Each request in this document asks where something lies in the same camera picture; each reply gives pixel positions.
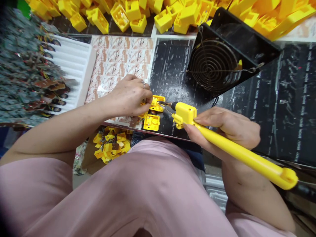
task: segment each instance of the hand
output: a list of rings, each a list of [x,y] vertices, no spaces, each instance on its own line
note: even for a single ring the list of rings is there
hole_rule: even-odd
[[[217,127],[217,133],[249,150],[255,148],[260,142],[259,124],[230,110],[213,107],[199,114],[194,120],[204,126]],[[186,124],[184,129],[193,142],[208,152],[220,159],[228,156],[226,152],[207,141],[195,126]]]
[[[104,98],[111,109],[113,117],[138,116],[149,110],[152,102],[152,92],[149,85],[135,75],[126,75],[123,80]]]

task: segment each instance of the woman's right hand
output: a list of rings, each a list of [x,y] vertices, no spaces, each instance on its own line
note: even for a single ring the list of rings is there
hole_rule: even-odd
[[[255,148],[260,142],[260,125],[230,110],[213,107],[199,114],[194,120],[204,126],[217,127],[217,133],[249,150]],[[226,152],[207,141],[195,126],[186,124],[184,129],[193,142],[208,152],[222,160],[229,156]]]

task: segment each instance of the woman's left hand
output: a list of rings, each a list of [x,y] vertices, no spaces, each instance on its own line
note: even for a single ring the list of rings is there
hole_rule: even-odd
[[[138,116],[149,110],[152,92],[147,83],[135,75],[126,75],[107,96],[100,98],[107,103],[107,110],[113,117]]]

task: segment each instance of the forearm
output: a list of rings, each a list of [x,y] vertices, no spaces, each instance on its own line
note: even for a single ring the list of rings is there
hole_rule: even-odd
[[[106,100],[96,100],[55,116],[20,137],[7,155],[54,156],[74,151],[102,122],[113,116],[109,104]]]
[[[278,229],[295,231],[287,206],[268,179],[232,157],[222,162],[222,173],[228,198],[235,205]]]

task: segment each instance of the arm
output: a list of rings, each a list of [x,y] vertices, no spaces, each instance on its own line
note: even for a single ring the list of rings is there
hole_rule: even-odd
[[[219,134],[250,150],[260,142],[258,124],[223,108],[207,110],[195,121],[217,127]],[[280,230],[295,231],[287,206],[268,179],[209,143],[196,127],[187,124],[185,129],[192,141],[222,160],[224,186],[231,202]]]
[[[127,75],[103,98],[55,116],[20,137],[2,157],[0,165],[13,161],[51,157],[71,167],[76,147],[104,121],[119,116],[137,116],[149,110],[152,92],[134,75]],[[147,104],[140,106],[147,99]]]

